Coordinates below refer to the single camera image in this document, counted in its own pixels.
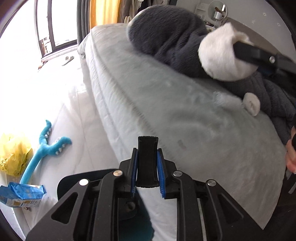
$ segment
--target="bed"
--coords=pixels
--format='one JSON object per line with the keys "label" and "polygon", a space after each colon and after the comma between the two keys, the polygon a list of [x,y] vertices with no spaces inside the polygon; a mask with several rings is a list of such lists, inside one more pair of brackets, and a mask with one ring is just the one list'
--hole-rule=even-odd
{"label": "bed", "polygon": [[[193,179],[215,179],[264,228],[277,205],[285,148],[268,116],[215,104],[228,93],[214,80],[191,79],[133,49],[125,24],[94,27],[78,47],[84,83],[93,96],[118,162],[138,136],[158,136],[165,159]],[[175,240],[175,200],[159,188],[138,188],[153,240]]]}

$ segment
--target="silver screw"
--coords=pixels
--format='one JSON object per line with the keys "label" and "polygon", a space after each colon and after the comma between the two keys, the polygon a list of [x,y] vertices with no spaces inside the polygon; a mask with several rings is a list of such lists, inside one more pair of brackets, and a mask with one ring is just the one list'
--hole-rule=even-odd
{"label": "silver screw", "polygon": [[87,180],[87,179],[81,179],[80,181],[79,181],[79,185],[80,186],[85,186],[85,185],[87,185],[89,183],[89,181]]}
{"label": "silver screw", "polygon": [[216,186],[216,181],[215,180],[208,180],[207,184],[210,186],[210,187],[214,187]]}
{"label": "silver screw", "polygon": [[276,58],[274,56],[270,56],[269,62],[271,62],[272,64],[274,64],[275,61],[276,61]]}
{"label": "silver screw", "polygon": [[180,176],[183,175],[183,172],[181,172],[181,171],[174,171],[174,172],[173,172],[173,175],[174,175],[175,177],[180,177]]}
{"label": "silver screw", "polygon": [[123,172],[121,170],[116,170],[113,172],[113,175],[116,177],[120,177],[123,174]]}

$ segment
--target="blue package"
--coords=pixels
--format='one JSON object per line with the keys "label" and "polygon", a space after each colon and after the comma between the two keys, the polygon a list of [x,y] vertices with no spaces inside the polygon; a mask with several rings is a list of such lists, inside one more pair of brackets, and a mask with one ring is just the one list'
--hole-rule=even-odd
{"label": "blue package", "polygon": [[46,190],[43,185],[27,185],[10,182],[0,187],[0,202],[9,207],[34,207],[40,203]]}

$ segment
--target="blue gripper pad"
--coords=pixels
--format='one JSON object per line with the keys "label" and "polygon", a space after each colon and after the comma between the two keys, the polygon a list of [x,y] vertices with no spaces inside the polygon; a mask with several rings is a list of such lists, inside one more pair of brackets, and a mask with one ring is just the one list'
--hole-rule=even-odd
{"label": "blue gripper pad", "polygon": [[158,173],[160,193],[161,193],[161,196],[165,198],[165,174],[163,171],[163,164],[162,164],[159,151],[157,151],[157,173]]}
{"label": "blue gripper pad", "polygon": [[136,192],[136,178],[137,178],[137,167],[138,167],[138,150],[136,151],[135,161],[133,163],[133,173],[131,175],[131,193],[134,196]]}

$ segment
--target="gray wall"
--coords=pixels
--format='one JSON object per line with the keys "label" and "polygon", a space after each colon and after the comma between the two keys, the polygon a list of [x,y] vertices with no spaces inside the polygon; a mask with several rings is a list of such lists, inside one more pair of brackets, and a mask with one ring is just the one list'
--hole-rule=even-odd
{"label": "gray wall", "polygon": [[[199,2],[200,0],[178,0],[177,6],[194,12]],[[227,6],[228,17],[256,31],[282,54],[296,62],[296,50],[291,33],[278,13],[265,0],[222,0],[222,2]]]}

